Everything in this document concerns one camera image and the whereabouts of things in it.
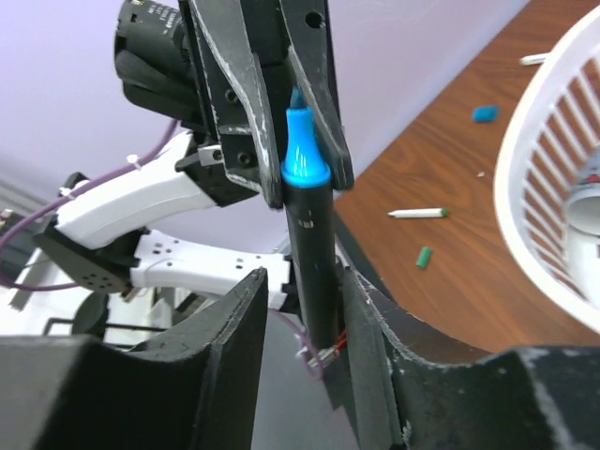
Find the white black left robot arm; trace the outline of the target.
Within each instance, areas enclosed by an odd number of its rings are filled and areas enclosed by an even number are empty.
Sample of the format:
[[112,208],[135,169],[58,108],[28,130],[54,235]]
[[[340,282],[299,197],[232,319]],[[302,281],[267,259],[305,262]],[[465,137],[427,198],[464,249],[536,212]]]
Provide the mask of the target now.
[[284,210],[290,257],[267,266],[271,305],[338,300],[333,194],[353,185],[324,1],[126,1],[114,67],[128,101],[178,121],[155,154],[98,180],[75,173],[37,244],[79,285],[105,293],[183,285],[228,291],[247,262],[185,247],[151,224],[262,196]]

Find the blue highlighter cap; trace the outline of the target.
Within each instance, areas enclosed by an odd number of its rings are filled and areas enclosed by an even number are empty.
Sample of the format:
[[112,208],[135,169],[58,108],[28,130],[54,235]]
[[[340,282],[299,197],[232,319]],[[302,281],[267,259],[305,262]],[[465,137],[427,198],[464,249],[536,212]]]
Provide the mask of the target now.
[[474,123],[491,123],[498,116],[499,107],[495,104],[481,105],[473,109],[472,120]]

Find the black blue highlighter marker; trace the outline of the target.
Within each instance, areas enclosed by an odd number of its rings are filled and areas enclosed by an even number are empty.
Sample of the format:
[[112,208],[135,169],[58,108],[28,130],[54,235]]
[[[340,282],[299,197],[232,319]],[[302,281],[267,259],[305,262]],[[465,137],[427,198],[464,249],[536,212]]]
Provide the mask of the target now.
[[294,87],[281,163],[292,262],[304,325],[318,349],[338,339],[338,277],[331,170],[318,148],[313,113]]

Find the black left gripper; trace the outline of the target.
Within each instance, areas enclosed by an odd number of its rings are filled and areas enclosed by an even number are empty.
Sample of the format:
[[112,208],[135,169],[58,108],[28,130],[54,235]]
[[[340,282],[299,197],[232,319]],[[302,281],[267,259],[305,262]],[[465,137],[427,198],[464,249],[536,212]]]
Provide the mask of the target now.
[[313,113],[335,190],[353,187],[325,1],[181,1],[204,134],[234,184],[283,207],[281,163],[294,87]]

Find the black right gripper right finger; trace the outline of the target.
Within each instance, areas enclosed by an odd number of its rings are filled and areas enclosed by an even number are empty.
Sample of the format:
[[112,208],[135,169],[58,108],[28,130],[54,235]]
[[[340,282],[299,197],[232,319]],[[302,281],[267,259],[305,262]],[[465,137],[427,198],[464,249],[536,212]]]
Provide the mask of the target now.
[[599,350],[486,352],[447,336],[355,270],[341,287],[363,449],[595,449]]

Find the white pen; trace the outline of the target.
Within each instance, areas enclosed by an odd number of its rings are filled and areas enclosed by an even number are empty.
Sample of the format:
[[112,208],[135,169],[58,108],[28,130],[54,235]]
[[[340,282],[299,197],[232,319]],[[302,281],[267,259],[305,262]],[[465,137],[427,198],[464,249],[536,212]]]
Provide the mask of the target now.
[[548,53],[537,53],[523,56],[519,59],[519,63],[524,66],[536,66],[541,65],[548,58]]
[[391,218],[445,218],[449,214],[446,208],[418,208],[418,209],[398,209],[390,211],[387,216]]

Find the white plastic dish basket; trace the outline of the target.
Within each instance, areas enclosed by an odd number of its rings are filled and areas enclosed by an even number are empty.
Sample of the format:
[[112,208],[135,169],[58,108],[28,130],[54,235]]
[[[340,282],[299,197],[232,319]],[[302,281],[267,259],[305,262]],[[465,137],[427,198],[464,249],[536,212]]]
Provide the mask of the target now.
[[505,244],[546,298],[599,329],[599,10],[547,54],[502,139],[493,199]]

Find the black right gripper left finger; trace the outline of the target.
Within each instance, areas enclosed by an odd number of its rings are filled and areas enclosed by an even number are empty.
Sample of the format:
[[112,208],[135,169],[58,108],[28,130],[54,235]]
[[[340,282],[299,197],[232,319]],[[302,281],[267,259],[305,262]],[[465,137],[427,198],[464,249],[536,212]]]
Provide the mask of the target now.
[[268,278],[123,352],[92,337],[1,341],[5,449],[248,449]]

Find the dark green pen cap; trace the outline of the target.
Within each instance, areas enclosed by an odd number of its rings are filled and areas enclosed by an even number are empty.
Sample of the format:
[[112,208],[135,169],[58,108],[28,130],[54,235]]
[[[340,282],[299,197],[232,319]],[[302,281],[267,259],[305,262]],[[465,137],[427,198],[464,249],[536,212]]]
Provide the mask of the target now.
[[420,269],[426,269],[430,261],[432,250],[430,247],[422,247],[415,265]]

